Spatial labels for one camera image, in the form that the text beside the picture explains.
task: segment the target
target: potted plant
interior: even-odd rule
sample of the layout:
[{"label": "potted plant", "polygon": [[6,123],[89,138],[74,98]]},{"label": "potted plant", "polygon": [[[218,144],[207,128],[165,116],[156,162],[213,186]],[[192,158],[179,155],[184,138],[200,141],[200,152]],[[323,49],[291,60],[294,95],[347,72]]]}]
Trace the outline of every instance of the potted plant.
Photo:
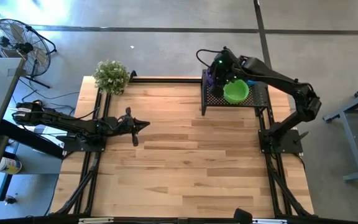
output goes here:
[{"label": "potted plant", "polygon": [[123,94],[129,83],[127,68],[115,60],[99,62],[93,77],[96,87],[116,95]]}]

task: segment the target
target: gray floor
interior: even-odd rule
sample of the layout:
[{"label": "gray floor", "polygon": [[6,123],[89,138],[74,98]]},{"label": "gray floor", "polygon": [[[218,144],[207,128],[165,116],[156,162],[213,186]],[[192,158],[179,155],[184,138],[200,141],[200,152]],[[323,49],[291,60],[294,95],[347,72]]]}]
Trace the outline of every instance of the gray floor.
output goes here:
[{"label": "gray floor", "polygon": [[[358,0],[260,0],[260,5],[266,29],[358,30]],[[0,0],[0,17],[50,26],[257,28],[252,0]],[[99,61],[109,58],[122,61],[139,75],[156,76],[199,75],[203,67],[196,61],[195,51],[201,48],[217,50],[226,45],[236,54],[262,58],[258,34],[40,33],[54,41],[58,49],[49,70],[39,77],[53,88],[46,90],[34,84],[47,96],[79,91],[82,77],[91,75]],[[356,171],[350,147],[339,122],[325,124],[321,119],[358,90],[358,35],[268,35],[267,43],[273,68],[310,82],[323,102],[315,121],[298,126],[301,131],[310,131],[302,143],[315,213],[358,220],[358,181],[342,181],[343,175]],[[213,55],[202,57],[208,61]],[[14,96],[20,101],[29,92],[20,83]],[[75,106],[76,100],[77,95],[71,95],[53,102]],[[15,178],[25,177],[34,184],[42,183],[37,185],[42,197],[8,205],[5,218],[42,215],[49,205],[55,176]],[[31,193],[34,184],[27,183],[18,181],[9,192],[27,189],[30,192],[22,195],[24,198],[38,197]]]}]

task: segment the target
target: wooden table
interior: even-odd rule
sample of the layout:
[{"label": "wooden table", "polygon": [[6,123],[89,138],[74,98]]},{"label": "wooden table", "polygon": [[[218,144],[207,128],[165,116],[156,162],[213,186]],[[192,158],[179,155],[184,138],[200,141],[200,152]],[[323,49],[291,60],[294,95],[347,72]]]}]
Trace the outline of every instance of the wooden table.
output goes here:
[{"label": "wooden table", "polygon": [[[275,120],[281,121],[290,114],[287,95],[269,92]],[[93,78],[84,77],[75,116],[93,110],[96,94]],[[273,217],[253,108],[209,107],[202,116],[200,84],[192,83],[131,83],[123,95],[112,96],[109,116],[123,115],[128,106],[133,117],[151,125],[139,133],[138,147],[131,135],[108,139],[92,216],[232,218],[240,207],[254,217]],[[313,213],[299,158],[282,157],[288,187]],[[83,158],[75,152],[63,161],[51,212],[77,187]]]}]

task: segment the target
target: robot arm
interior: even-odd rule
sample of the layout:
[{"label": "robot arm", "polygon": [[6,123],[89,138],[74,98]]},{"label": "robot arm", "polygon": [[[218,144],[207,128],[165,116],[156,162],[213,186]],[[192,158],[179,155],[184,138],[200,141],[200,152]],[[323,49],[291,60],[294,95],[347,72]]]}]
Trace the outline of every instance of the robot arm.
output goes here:
[{"label": "robot arm", "polygon": [[126,114],[118,119],[107,117],[87,121],[59,113],[54,109],[43,109],[41,105],[34,102],[18,103],[16,108],[18,112],[13,113],[12,116],[17,124],[26,126],[44,124],[67,131],[68,136],[57,136],[67,146],[66,151],[98,151],[104,138],[123,134],[132,134],[132,143],[137,146],[139,143],[137,133],[150,124],[133,118],[130,108],[127,108]]},{"label": "robot arm", "polygon": [[268,68],[257,58],[240,56],[237,58],[231,50],[224,47],[215,56],[209,67],[209,73],[214,80],[211,92],[215,96],[223,95],[226,83],[235,79],[259,81],[269,84],[289,95],[296,104],[296,111],[281,123],[275,123],[269,129],[269,138],[279,141],[292,127],[302,121],[308,122],[316,118],[321,102],[309,83],[300,83],[298,79],[288,78]]}]

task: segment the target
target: cable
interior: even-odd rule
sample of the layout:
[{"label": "cable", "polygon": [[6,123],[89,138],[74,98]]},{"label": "cable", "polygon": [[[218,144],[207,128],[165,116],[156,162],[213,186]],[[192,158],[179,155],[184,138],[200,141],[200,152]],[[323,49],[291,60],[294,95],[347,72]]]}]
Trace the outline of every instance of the cable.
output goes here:
[{"label": "cable", "polygon": [[[125,115],[122,115],[121,117],[119,117],[119,118],[117,119],[117,121],[119,121],[121,118],[124,118],[124,117],[125,117]],[[127,123],[127,122],[128,122],[128,120],[123,119],[115,128],[112,128],[112,127],[109,125],[109,127],[110,127],[110,129],[111,129],[111,131],[112,131],[113,133],[107,134],[106,136],[107,136],[107,137],[115,136],[115,135],[114,135],[114,131],[117,130],[119,127],[121,127],[122,124]]]},{"label": "cable", "polygon": [[[48,108],[48,107],[46,107],[48,104],[51,104],[51,105],[55,105],[55,106],[61,106],[61,107],[59,107],[59,108]],[[47,103],[45,106],[43,106],[42,107],[43,109],[45,109],[45,108],[48,108],[48,109],[65,109],[65,108],[69,108],[69,109],[71,109],[71,111],[70,111],[70,113],[68,114],[68,115],[71,115],[73,112],[74,112],[74,110],[75,110],[75,108],[74,107],[72,107],[72,106],[70,106],[70,105],[59,105],[59,104],[57,104],[57,103]]]},{"label": "cable", "polygon": [[305,163],[303,162],[303,159],[296,153],[294,153],[293,155],[300,159],[300,161],[302,162],[302,165],[303,165],[303,170],[306,171],[306,166],[305,166]]},{"label": "cable", "polygon": [[17,104],[15,97],[12,95],[13,102],[15,102],[15,105]]},{"label": "cable", "polygon": [[[199,49],[196,53],[196,57],[197,59],[202,63],[204,64],[205,66],[207,66],[208,68],[211,68],[209,65],[207,65],[205,62],[203,62],[199,57],[198,57],[198,53],[199,52],[211,52],[211,53],[221,53],[223,51],[226,51],[229,53],[229,55],[231,56],[231,58],[233,59],[233,61],[236,63],[236,65],[238,66],[238,69],[243,72],[245,75],[249,76],[249,77],[254,77],[254,78],[258,78],[259,76],[258,75],[252,75],[252,74],[249,74],[247,73],[246,71],[244,71],[244,69],[241,67],[240,63],[239,63],[239,60],[238,58],[233,54],[233,52],[231,52],[231,50],[227,49],[227,48],[224,48],[222,51],[216,51],[216,50],[208,50],[208,49]],[[287,82],[287,83],[290,83],[288,80],[284,80],[282,78],[278,78],[278,77],[270,77],[270,76],[263,76],[264,78],[271,78],[271,79],[276,79],[276,80],[280,80],[280,81],[283,81],[283,82]],[[310,83],[291,83],[291,84],[294,84],[294,85],[308,85],[311,89],[311,91],[314,91],[313,90],[313,87],[311,86]]]},{"label": "cable", "polygon": [[13,114],[12,114],[12,117],[14,118],[14,116],[17,115],[17,114],[35,114],[35,113],[42,113],[42,114],[48,114],[48,115],[50,115],[50,116],[55,116],[55,117],[60,118],[60,119],[67,119],[67,120],[72,120],[72,121],[73,121],[73,120],[79,120],[79,119],[85,118],[85,117],[89,116],[90,114],[92,114],[92,113],[94,113],[94,112],[97,113],[97,111],[99,110],[99,108],[100,108],[100,107],[96,108],[95,110],[91,111],[90,113],[88,113],[88,114],[86,114],[86,115],[84,115],[84,116],[81,116],[81,117],[79,117],[79,118],[64,118],[64,117],[61,117],[61,116],[59,116],[59,115],[46,113],[46,112],[44,112],[44,111],[31,111],[31,112],[18,111],[18,112],[13,113]]},{"label": "cable", "polygon": [[72,94],[78,94],[80,92],[73,92],[73,93],[67,93],[67,94],[64,94],[64,95],[61,95],[61,96],[56,96],[56,97],[46,97],[44,95],[42,95],[41,93],[38,92],[38,90],[35,90],[33,89],[31,86],[29,86],[27,83],[23,82],[21,79],[19,79],[20,82],[22,82],[23,84],[25,84],[27,87],[29,87],[31,90],[32,90],[32,93],[28,94],[27,96],[23,97],[22,98],[22,102],[24,102],[24,99],[26,99],[27,97],[29,97],[30,95],[32,95],[33,93],[36,93],[42,97],[44,97],[45,99],[48,99],[48,100],[54,100],[54,99],[57,99],[57,98],[60,98],[60,97],[63,97],[63,96],[68,96],[68,95],[72,95]]},{"label": "cable", "polygon": [[196,57],[197,59],[202,63],[204,64],[205,66],[207,66],[208,68],[211,68],[209,65],[207,65],[205,62],[203,62],[199,57],[198,57],[198,53],[200,52],[211,52],[211,53],[221,53],[221,51],[217,51],[217,50],[208,50],[208,49],[199,49],[197,50],[196,52]]}]

